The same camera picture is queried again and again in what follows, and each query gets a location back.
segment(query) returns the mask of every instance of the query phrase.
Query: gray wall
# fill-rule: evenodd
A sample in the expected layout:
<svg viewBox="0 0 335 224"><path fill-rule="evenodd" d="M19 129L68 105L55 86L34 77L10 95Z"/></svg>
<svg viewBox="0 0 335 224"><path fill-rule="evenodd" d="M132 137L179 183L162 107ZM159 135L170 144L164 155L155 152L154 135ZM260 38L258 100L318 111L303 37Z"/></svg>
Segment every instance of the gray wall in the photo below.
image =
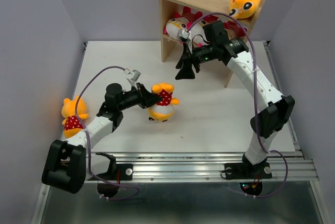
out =
<svg viewBox="0 0 335 224"><path fill-rule="evenodd" d="M0 0L0 216L30 223L82 39L61 0Z"/></svg>
<svg viewBox="0 0 335 224"><path fill-rule="evenodd" d="M62 0L84 40L159 40L158 0ZM271 40L293 0L267 0L252 38Z"/></svg>
<svg viewBox="0 0 335 224"><path fill-rule="evenodd" d="M334 0L295 0L270 49L285 94L296 99L297 136L335 220L334 12Z"/></svg>

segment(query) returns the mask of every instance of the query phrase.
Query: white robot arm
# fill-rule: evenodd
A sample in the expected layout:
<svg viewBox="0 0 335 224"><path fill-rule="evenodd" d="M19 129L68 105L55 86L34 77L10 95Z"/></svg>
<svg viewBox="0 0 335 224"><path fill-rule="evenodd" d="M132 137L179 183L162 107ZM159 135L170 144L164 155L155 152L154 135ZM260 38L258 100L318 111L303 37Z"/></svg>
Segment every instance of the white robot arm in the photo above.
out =
<svg viewBox="0 0 335 224"><path fill-rule="evenodd" d="M180 71L175 79L194 79L192 66L196 72L199 72L201 63L219 60L237 75L253 97L253 59L248 47L240 39L229 40L221 21L205 26L204 31L210 44L200 48L193 48L190 34L180 31L179 39L184 42L184 51L176 66ZM259 111L258 133L267 151L277 132L287 123L295 101L291 96L285 97L279 92L258 68L256 69L256 80L255 90ZM133 80L129 81L132 89L128 92L123 91L119 84L107 86L105 102L93 121L86 127L90 136L90 147L87 146L85 130L66 141L56 140L51 144L42 175L44 184L70 193L77 193L84 181L92 177L91 172L114 174L116 160L106 153L91 155L92 171L89 172L87 164L89 150L120 125L123 110L135 105L148 108L161 100L161 97L148 92L142 84ZM256 134L255 117L251 119L250 124L254 133L242 162L225 164L225 170L229 168L230 171L226 172L228 180L254 179L258 174L262 175L262 179L272 177L271 173L264 173L264 168L270 165L266 162L266 152L261 147Z"/></svg>
<svg viewBox="0 0 335 224"><path fill-rule="evenodd" d="M92 177L91 172L107 177L116 175L116 159L106 153L91 155L89 170L87 157L91 148L117 129L123 119L123 110L135 105L146 109L162 100L157 94L147 91L143 84L129 81L132 88L127 92L117 83L107 86L105 101L86 129L65 141L52 142L42 174L44 184L75 194L84 181Z"/></svg>
<svg viewBox="0 0 335 224"><path fill-rule="evenodd" d="M241 39L229 40L222 21L204 26L204 32L210 44L194 48L190 34L185 30L179 31L178 39L183 42L184 51L176 66L180 70L175 78L194 79L192 67L198 73L201 63L219 60L236 74L252 97L254 91L256 92L258 129L262 146L256 134L256 120L253 117L250 124L254 133L242 163L225 164L225 167L230 168L230 173L226 173L227 179L254 178L262 173L264 167L270 166L266 163L266 154L277 132L287 123L295 101L292 96L285 97L278 91L258 67L255 69L257 86L254 86L252 54ZM271 177L272 175L262 174L262 178Z"/></svg>

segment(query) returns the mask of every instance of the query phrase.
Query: plush toy eye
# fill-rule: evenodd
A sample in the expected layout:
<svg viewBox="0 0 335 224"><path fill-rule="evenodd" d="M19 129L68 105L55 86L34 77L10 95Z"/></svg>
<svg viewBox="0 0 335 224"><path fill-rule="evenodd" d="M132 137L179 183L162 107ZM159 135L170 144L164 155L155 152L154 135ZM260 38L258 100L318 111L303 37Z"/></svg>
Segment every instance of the plush toy eye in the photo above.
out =
<svg viewBox="0 0 335 224"><path fill-rule="evenodd" d="M235 15L235 14L236 14L236 9L233 8L233 9L230 11L229 15L230 15L230 16L233 16L233 15Z"/></svg>
<svg viewBox="0 0 335 224"><path fill-rule="evenodd" d="M244 5L243 5L243 9L244 10L248 10L252 7L252 2L246 2Z"/></svg>

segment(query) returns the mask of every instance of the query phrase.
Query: cable tie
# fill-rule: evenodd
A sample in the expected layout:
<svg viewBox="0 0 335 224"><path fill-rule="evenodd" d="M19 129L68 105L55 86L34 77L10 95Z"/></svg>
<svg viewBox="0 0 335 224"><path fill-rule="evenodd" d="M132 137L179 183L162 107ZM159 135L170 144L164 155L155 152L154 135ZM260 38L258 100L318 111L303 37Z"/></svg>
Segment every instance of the cable tie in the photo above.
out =
<svg viewBox="0 0 335 224"><path fill-rule="evenodd" d="M257 72L259 71L260 69L257 67L256 69L252 70L251 73L254 73L254 72Z"/></svg>

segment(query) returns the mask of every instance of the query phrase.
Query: floor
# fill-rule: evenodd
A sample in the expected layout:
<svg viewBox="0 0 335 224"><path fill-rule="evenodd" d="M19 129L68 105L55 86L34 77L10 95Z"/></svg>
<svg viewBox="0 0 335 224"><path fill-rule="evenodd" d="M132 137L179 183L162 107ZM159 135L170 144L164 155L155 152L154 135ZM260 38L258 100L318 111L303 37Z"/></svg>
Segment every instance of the floor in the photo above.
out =
<svg viewBox="0 0 335 224"><path fill-rule="evenodd" d="M254 42L257 63L265 76L274 83L269 61L262 42ZM79 74L75 95L101 69L120 65L142 73L138 82L150 90L155 83L174 85L173 96L180 100L175 114L167 122L148 120L147 110L139 106L124 111L118 129L103 138L94 152L162 153L162 152L245 152L252 138L250 119L254 116L253 99L236 75L224 88L228 68L222 62L211 61L201 65L194 80L179 80L175 68L182 54L182 45L176 45L166 62L160 58L159 41L88 42ZM119 83L125 90L130 85L120 70L108 70L94 81L83 94L90 118L89 124L104 101L106 87ZM273 140L272 149L294 152L288 125Z"/></svg>
<svg viewBox="0 0 335 224"><path fill-rule="evenodd" d="M95 183L85 184L75 195L51 188L42 223L322 223L309 182L287 182L266 199L246 198L228 186L240 191L237 183L144 184L136 198L119 202L99 199ZM265 183L264 193L278 186Z"/></svg>

